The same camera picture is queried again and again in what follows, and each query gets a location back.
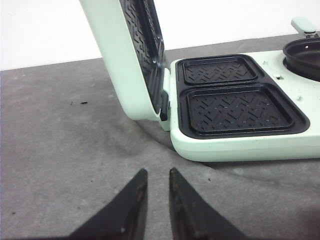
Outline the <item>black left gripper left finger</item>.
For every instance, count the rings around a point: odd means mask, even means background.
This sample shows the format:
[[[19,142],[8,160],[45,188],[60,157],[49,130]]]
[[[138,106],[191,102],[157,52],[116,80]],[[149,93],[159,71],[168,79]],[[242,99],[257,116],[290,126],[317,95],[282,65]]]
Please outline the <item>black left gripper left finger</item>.
[[[71,240],[143,240],[148,209],[148,172],[144,168],[112,201],[69,236]]]

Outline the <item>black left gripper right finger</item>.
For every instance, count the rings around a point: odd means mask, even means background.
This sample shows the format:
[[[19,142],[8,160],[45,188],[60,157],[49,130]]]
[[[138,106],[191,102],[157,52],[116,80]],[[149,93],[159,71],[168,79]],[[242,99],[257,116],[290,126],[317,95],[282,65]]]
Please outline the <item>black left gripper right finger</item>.
[[[169,172],[169,212],[175,240],[245,240],[174,167]]]

